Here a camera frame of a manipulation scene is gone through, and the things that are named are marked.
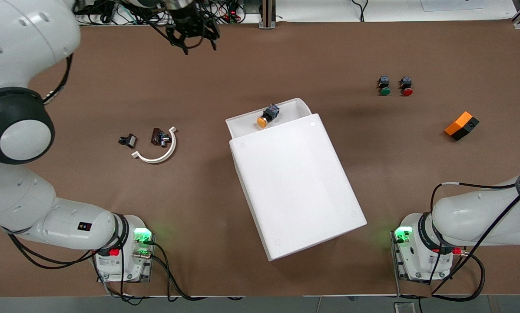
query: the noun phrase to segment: white curved handle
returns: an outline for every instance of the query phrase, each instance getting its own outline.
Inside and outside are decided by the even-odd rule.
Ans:
[[[175,139],[176,130],[177,129],[175,127],[171,127],[169,129],[169,133],[171,134],[171,145],[169,146],[169,150],[167,150],[167,152],[163,156],[160,156],[157,159],[146,159],[142,155],[140,155],[140,153],[138,151],[136,151],[132,154],[132,157],[135,159],[140,158],[142,161],[144,161],[146,163],[150,163],[150,164],[164,162],[171,156],[171,154],[173,154],[173,151],[175,151],[175,145],[177,144],[177,140]]]

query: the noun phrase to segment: green push button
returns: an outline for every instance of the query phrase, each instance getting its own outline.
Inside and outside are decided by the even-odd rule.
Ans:
[[[391,93],[391,89],[389,87],[383,87],[381,88],[381,91],[379,92],[382,96],[389,95]]]

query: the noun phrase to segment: brown table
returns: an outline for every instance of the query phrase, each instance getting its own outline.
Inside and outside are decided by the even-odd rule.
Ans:
[[[47,93],[57,65],[33,80]],[[389,75],[392,93],[375,82]],[[395,82],[413,79],[414,95]],[[225,119],[294,97],[319,113],[368,225],[268,262],[229,150]],[[459,142],[443,129],[463,111],[480,120]],[[429,210],[443,181],[494,184],[520,173],[520,30],[490,22],[314,23],[222,27],[185,56],[148,27],[84,28],[67,88],[49,105],[52,149],[29,165],[57,195],[135,214],[157,233],[191,295],[395,293],[389,234]],[[153,127],[176,126],[164,164],[117,144],[134,133],[146,156]],[[438,196],[470,189],[447,187]],[[30,244],[63,260],[79,251]],[[481,248],[484,293],[520,293],[520,247]],[[474,267],[443,293],[471,293]],[[127,292],[164,295],[165,275]],[[104,295],[90,264],[59,271],[27,262],[0,231],[0,296]]]

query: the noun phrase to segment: open box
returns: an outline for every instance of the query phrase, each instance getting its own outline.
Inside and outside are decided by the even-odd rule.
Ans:
[[[366,224],[319,115],[301,99],[227,119],[236,172],[268,260],[304,250]]]

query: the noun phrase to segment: red button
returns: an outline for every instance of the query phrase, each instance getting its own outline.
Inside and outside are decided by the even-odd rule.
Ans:
[[[405,88],[405,89],[403,89],[403,96],[407,96],[408,97],[408,96],[412,95],[412,93],[413,93],[412,88]]]

